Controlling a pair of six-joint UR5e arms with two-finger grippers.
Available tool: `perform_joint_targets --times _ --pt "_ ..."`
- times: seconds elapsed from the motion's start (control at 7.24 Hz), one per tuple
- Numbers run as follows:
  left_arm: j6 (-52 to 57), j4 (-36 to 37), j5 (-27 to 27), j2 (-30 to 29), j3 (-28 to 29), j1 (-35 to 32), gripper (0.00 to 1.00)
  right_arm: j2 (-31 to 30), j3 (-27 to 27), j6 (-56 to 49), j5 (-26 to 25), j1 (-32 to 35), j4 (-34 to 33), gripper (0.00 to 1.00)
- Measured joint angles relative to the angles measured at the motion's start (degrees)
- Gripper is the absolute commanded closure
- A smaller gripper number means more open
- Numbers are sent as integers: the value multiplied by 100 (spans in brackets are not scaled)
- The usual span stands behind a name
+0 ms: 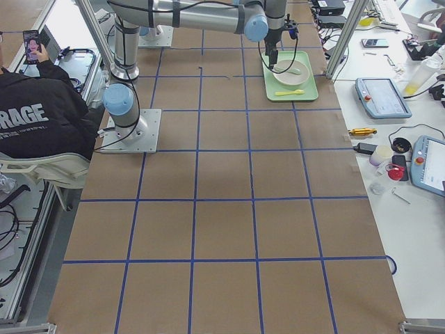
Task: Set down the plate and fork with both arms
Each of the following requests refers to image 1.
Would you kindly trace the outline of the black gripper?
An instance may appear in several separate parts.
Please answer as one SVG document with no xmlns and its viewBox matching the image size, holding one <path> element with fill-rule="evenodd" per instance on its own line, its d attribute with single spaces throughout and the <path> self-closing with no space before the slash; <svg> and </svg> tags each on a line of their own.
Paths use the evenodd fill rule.
<svg viewBox="0 0 445 334">
<path fill-rule="evenodd" d="M 284 14 L 281 17 L 269 17 L 268 21 L 268 33 L 264 38 L 264 44 L 266 47 L 265 54 L 268 56 L 268 67 L 274 68 L 277 63 L 277 43 L 282 39 L 282 33 L 289 32 L 292 40 L 298 38 L 298 24 L 295 20 L 290 18 L 290 14 Z"/>
</svg>

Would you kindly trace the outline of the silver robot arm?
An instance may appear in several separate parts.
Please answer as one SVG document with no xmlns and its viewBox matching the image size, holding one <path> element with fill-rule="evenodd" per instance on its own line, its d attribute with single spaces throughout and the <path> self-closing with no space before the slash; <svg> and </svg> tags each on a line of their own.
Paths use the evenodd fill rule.
<svg viewBox="0 0 445 334">
<path fill-rule="evenodd" d="M 141 26 L 139 31 L 139 36 L 146 40 L 157 40 L 163 35 L 163 28 L 161 26 L 146 27 Z"/>
<path fill-rule="evenodd" d="M 201 29 L 244 35 L 263 42 L 261 60 L 277 73 L 277 44 L 283 32 L 298 40 L 298 25 L 286 13 L 286 1 L 109 1 L 115 13 L 115 64 L 138 71 L 139 47 L 169 47 L 174 28 Z"/>
</svg>

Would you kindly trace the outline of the person's hand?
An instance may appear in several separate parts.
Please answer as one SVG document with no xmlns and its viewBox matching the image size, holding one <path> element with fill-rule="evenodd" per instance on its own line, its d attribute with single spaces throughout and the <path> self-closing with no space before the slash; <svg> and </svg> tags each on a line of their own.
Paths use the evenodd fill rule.
<svg viewBox="0 0 445 334">
<path fill-rule="evenodd" d="M 37 64 L 40 61 L 45 60 L 45 53 L 42 51 L 42 45 L 28 45 L 25 48 L 26 51 L 26 62 L 29 65 Z"/>
</svg>

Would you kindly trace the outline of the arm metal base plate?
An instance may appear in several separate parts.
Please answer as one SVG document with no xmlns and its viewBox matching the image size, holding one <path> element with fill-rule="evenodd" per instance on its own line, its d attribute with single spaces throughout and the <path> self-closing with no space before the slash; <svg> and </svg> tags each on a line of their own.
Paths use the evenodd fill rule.
<svg viewBox="0 0 445 334">
<path fill-rule="evenodd" d="M 145 49 L 170 48 L 174 29 L 171 26 L 158 25 L 155 28 L 140 27 L 138 47 Z"/>
<path fill-rule="evenodd" d="M 138 124 L 127 128 L 116 126 L 114 119 L 109 116 L 107 127 L 112 127 L 112 130 L 104 132 L 99 152 L 153 154 L 157 149 L 160 124 L 160 109 L 141 109 Z"/>
</svg>

